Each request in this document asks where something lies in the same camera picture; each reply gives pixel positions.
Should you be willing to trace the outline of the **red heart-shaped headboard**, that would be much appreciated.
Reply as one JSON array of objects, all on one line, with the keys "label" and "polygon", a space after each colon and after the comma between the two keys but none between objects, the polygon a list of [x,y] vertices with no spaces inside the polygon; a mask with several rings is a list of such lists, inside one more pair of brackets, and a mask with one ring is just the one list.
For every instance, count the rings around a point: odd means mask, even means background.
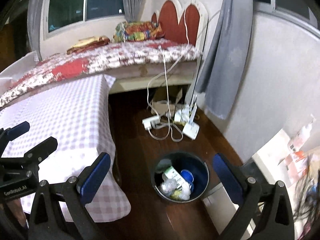
[{"label": "red heart-shaped headboard", "polygon": [[151,16],[160,24],[164,38],[180,44],[191,44],[203,52],[206,40],[208,12],[199,1],[181,6],[178,0],[166,0]]}]

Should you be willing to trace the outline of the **pink checkered tablecloth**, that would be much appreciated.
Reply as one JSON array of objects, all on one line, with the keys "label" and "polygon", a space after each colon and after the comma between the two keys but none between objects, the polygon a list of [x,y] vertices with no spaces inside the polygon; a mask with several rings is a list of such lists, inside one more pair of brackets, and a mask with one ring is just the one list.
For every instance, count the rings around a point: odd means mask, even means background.
[{"label": "pink checkered tablecloth", "polygon": [[22,157],[54,137],[57,149],[39,169],[39,179],[51,184],[78,176],[103,152],[114,159],[116,147],[108,117],[108,95],[114,81],[114,77],[104,74],[69,81],[4,108],[1,128],[26,121],[30,129],[10,142],[3,155]]}]

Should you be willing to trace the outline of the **colourful patterned pillow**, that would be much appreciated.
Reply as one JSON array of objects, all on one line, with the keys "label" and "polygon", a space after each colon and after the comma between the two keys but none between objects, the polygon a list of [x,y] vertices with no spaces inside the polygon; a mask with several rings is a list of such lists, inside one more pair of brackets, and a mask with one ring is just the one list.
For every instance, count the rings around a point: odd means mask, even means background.
[{"label": "colourful patterned pillow", "polygon": [[116,26],[113,40],[120,42],[138,42],[163,38],[165,31],[157,22],[120,22]]}]

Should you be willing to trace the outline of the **white tissue bundle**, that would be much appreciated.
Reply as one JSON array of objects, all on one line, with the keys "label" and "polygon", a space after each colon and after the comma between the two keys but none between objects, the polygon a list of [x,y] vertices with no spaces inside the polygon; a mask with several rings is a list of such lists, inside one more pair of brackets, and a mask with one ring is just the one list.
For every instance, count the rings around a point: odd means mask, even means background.
[{"label": "white tissue bundle", "polygon": [[171,199],[176,201],[188,201],[190,199],[191,191],[189,189],[175,190],[170,196]]}]

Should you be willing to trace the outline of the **cardboard box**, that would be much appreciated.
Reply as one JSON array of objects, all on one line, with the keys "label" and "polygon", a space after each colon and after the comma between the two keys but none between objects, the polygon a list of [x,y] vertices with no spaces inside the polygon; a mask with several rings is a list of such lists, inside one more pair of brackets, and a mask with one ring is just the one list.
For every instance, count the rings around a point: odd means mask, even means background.
[{"label": "cardboard box", "polygon": [[164,115],[170,111],[174,116],[179,106],[184,105],[184,87],[183,86],[169,86],[159,87],[151,100],[151,113]]}]

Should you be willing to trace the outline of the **yellow folded blanket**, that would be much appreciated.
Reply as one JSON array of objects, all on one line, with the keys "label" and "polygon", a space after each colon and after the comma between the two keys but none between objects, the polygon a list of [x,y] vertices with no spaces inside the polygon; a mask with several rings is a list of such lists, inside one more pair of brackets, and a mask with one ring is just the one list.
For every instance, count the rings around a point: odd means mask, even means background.
[{"label": "yellow folded blanket", "polygon": [[110,39],[105,35],[83,38],[83,39],[79,40],[76,44],[74,44],[70,48],[68,48],[66,53],[68,55],[72,54],[72,53],[80,53],[80,52],[86,51],[88,49],[108,45],[109,42],[110,42]]}]

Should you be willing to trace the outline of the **black trash bin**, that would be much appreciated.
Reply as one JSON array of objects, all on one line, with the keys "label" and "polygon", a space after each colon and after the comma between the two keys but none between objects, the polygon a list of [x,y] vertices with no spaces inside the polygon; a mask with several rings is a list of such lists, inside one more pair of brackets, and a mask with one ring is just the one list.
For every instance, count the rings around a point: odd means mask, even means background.
[{"label": "black trash bin", "polygon": [[172,152],[155,162],[151,183],[156,193],[172,203],[193,202],[204,194],[209,184],[208,165],[187,152]]}]

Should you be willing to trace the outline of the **window with white frame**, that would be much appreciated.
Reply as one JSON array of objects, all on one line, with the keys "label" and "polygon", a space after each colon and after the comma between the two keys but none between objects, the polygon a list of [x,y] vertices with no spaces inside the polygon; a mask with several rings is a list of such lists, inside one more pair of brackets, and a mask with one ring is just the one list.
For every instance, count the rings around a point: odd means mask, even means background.
[{"label": "window with white frame", "polygon": [[123,0],[44,0],[45,40],[98,21],[115,22],[125,16]]}]

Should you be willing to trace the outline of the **white power strip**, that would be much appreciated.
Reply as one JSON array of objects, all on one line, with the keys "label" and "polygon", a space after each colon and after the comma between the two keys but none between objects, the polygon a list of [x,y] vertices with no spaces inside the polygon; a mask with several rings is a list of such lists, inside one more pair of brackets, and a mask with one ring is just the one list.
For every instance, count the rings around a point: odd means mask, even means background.
[{"label": "white power strip", "polygon": [[142,124],[146,131],[149,131],[150,129],[154,128],[160,122],[161,122],[161,119],[159,115],[154,115],[152,117],[145,118],[142,120]]}]

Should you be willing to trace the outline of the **green white milk carton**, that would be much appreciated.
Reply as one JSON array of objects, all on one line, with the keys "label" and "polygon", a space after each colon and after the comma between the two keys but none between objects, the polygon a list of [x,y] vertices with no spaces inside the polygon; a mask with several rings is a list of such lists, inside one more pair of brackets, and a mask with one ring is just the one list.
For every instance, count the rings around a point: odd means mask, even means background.
[{"label": "green white milk carton", "polygon": [[173,166],[170,166],[163,172],[162,178],[164,181],[166,181],[167,179],[175,179],[178,184],[177,190],[190,189],[189,184],[182,178],[182,176],[176,171],[176,169]]}]

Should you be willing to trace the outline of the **white cloth covered furniture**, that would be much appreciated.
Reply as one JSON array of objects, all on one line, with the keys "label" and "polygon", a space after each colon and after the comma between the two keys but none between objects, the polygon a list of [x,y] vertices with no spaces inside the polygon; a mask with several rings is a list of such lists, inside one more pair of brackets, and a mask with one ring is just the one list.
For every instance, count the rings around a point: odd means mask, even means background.
[{"label": "white cloth covered furniture", "polygon": [[38,62],[39,56],[37,51],[32,51],[5,68],[0,74],[1,95],[9,90],[15,81],[19,80],[26,72],[34,68]]}]

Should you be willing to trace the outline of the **blue face mask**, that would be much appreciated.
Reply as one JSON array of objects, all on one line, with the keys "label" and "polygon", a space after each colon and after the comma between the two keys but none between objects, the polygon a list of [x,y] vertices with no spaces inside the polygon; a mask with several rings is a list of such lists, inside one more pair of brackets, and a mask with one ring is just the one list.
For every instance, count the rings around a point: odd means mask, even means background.
[{"label": "blue face mask", "polygon": [[189,184],[190,191],[193,192],[193,189],[194,189],[194,185],[193,185],[194,176],[193,176],[193,174],[189,170],[184,169],[180,172],[180,175]]}]

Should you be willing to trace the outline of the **red floral bed quilt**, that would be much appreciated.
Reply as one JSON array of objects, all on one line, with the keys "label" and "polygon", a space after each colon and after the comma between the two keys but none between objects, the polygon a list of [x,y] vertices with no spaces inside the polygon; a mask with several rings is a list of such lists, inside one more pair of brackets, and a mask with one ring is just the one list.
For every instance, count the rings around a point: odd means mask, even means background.
[{"label": "red floral bed quilt", "polygon": [[54,54],[25,72],[1,95],[1,107],[40,87],[98,74],[109,69],[146,63],[194,61],[201,55],[192,44],[161,38],[140,42],[111,43],[70,55]]}]

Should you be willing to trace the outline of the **white router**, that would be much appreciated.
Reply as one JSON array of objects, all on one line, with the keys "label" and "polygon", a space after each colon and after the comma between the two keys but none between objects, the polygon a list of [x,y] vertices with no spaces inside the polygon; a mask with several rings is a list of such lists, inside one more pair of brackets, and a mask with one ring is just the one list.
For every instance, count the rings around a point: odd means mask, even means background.
[{"label": "white router", "polygon": [[174,115],[174,123],[183,126],[182,134],[189,137],[191,140],[195,140],[200,127],[194,122],[197,112],[197,95],[193,95],[191,98],[191,104],[185,104],[178,107],[178,110]]}]

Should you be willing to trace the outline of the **grey hanging curtain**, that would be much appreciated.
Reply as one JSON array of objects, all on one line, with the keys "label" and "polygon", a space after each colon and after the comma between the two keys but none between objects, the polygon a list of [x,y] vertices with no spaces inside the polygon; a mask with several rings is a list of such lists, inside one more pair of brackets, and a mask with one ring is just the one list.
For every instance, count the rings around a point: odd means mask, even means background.
[{"label": "grey hanging curtain", "polygon": [[253,0],[223,0],[215,33],[195,90],[207,108],[227,119],[245,69],[253,24]]}]

